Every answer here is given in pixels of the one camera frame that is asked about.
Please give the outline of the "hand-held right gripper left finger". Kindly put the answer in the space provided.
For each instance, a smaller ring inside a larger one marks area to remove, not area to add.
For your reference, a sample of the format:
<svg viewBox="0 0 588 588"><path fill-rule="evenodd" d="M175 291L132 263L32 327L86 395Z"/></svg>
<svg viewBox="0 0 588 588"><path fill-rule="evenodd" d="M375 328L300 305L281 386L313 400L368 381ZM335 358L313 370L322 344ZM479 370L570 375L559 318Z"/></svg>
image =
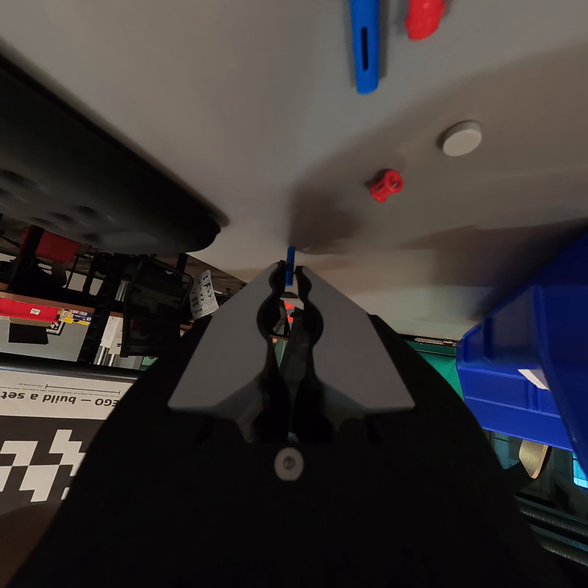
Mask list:
<svg viewBox="0 0 588 588"><path fill-rule="evenodd" d="M278 261L212 315L168 401L172 410L231 419L247 441L285 440L285 383L272 342L284 290Z"/></svg>

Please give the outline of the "pile of small lego pieces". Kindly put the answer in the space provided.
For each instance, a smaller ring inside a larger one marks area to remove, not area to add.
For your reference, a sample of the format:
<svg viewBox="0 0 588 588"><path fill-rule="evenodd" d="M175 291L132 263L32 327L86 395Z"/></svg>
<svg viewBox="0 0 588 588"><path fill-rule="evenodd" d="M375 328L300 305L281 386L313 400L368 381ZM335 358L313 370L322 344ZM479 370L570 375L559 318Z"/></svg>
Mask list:
<svg viewBox="0 0 588 588"><path fill-rule="evenodd" d="M437 32L447 1L409 1L404 26L408 39L418 42ZM355 87L366 96L375 92L380 79L380 1L349 1ZM388 169L369 187L377 203L385 203L403 189L398 171Z"/></svg>

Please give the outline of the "blue plastic bin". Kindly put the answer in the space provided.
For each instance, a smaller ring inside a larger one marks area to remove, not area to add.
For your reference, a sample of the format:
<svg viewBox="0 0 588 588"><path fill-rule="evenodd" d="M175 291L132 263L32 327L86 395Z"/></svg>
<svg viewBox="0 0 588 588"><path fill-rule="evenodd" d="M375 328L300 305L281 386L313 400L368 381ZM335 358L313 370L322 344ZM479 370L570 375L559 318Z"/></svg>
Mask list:
<svg viewBox="0 0 588 588"><path fill-rule="evenodd" d="M457 345L483 429L574 452L587 472L587 233L498 303ZM542 390L519 369L541 369Z"/></svg>

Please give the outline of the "silver air duct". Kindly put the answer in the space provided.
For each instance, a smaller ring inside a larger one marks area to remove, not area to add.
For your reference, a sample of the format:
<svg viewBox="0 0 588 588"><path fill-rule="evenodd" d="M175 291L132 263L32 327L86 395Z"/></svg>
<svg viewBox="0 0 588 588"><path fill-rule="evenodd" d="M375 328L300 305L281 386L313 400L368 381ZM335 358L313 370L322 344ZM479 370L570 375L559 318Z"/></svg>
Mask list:
<svg viewBox="0 0 588 588"><path fill-rule="evenodd" d="M586 575L587 523L524 496L515 496L515 500L542 547Z"/></svg>

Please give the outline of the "printed sign checker pattern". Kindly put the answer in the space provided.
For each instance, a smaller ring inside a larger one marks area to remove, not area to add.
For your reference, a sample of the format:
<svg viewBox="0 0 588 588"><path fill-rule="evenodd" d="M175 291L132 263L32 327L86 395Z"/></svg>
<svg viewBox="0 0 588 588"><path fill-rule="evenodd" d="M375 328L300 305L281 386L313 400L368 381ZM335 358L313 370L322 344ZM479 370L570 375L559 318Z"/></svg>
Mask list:
<svg viewBox="0 0 588 588"><path fill-rule="evenodd" d="M60 503L104 420L140 372L1 370L1 514Z"/></svg>

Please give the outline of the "white leaflet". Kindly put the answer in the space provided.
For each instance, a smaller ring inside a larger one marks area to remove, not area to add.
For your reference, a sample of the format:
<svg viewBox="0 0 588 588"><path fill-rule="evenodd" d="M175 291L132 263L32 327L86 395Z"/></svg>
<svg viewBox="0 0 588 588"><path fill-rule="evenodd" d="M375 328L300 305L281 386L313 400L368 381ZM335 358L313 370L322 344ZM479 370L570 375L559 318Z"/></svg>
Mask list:
<svg viewBox="0 0 588 588"><path fill-rule="evenodd" d="M219 304L217 302L209 269L205 270L194 279L189 294L189 305L193 320L201 319L218 310Z"/></svg>

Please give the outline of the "red plastic box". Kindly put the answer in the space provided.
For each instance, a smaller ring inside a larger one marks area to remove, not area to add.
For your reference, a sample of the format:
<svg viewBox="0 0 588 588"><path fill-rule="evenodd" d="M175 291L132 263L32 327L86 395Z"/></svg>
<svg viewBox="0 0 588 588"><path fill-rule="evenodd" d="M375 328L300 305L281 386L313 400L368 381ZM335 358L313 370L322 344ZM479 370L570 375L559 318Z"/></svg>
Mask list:
<svg viewBox="0 0 588 588"><path fill-rule="evenodd" d="M81 243L44 231L35 252L37 259L68 265L77 255Z"/></svg>

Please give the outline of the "wooden book stand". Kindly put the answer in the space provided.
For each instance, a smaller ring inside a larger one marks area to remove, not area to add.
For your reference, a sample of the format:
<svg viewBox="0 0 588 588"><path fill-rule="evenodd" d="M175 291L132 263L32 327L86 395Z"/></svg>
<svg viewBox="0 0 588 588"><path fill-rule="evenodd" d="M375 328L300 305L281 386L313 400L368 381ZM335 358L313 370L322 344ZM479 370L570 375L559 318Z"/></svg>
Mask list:
<svg viewBox="0 0 588 588"><path fill-rule="evenodd" d="M518 450L518 460L526 474L536 480L548 465L552 447L530 440L522 440Z"/></svg>

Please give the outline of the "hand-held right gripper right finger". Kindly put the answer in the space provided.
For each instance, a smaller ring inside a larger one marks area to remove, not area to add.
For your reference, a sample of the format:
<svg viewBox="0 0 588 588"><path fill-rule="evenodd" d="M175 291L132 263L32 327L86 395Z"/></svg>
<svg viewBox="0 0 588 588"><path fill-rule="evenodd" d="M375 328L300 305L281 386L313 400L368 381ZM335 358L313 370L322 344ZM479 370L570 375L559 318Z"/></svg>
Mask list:
<svg viewBox="0 0 588 588"><path fill-rule="evenodd" d="M305 266L296 278L318 413L339 428L349 419L412 410L415 401L369 314Z"/></svg>

